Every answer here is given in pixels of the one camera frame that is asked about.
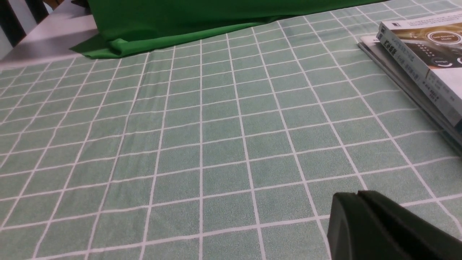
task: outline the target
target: book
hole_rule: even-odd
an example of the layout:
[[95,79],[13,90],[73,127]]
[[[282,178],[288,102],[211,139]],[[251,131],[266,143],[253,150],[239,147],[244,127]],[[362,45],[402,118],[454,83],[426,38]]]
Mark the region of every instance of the book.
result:
[[462,133],[462,12],[384,21],[377,38]]
[[435,92],[435,89],[429,86],[430,90],[425,93],[375,36],[361,37],[358,46],[399,88],[425,111],[430,119],[448,133],[452,138],[452,140],[448,140],[449,142],[455,141],[462,145],[462,135],[455,129],[452,123],[448,121],[432,99],[427,97],[427,93],[431,91]]

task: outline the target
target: stack of books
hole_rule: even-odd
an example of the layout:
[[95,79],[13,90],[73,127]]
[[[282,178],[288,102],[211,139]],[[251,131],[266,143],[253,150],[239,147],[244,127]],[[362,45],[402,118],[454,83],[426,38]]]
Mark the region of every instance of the stack of books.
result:
[[462,145],[462,12],[383,21],[359,47]]

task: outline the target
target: green fabric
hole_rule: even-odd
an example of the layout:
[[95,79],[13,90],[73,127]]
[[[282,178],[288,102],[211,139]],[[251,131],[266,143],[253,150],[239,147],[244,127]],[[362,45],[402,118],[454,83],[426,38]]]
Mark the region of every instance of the green fabric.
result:
[[383,0],[89,0],[99,35],[71,48],[120,58],[266,24]]

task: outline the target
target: book spine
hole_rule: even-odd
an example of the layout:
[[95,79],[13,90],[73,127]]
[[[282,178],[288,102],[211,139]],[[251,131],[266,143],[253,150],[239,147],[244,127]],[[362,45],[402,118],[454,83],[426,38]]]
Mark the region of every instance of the book spine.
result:
[[412,80],[417,84],[422,92],[451,123],[451,125],[459,128],[458,126],[462,125],[462,116],[460,113],[435,89],[435,87],[428,80],[425,79],[425,75],[415,68],[414,64],[409,59],[409,56],[406,55],[403,49],[397,46],[396,43],[392,40],[390,33],[380,32],[377,38],[380,38],[380,43],[384,46],[387,52],[391,54],[394,60],[412,78]]
[[459,114],[462,114],[462,99],[460,99],[442,80],[440,80],[432,70],[421,60],[414,52],[403,43],[384,23],[380,24],[380,31],[377,38],[380,35],[386,36],[390,43],[403,52],[403,56],[407,59],[410,66],[418,72],[422,77],[428,81],[433,88],[436,89],[438,94],[446,100]]

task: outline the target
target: green checkered tablecloth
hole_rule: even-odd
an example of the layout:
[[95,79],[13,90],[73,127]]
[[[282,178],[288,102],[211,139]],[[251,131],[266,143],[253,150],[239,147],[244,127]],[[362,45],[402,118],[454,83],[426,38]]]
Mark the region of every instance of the green checkered tablecloth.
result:
[[0,259],[329,259],[332,195],[462,237],[458,146],[357,46],[393,0],[0,74]]

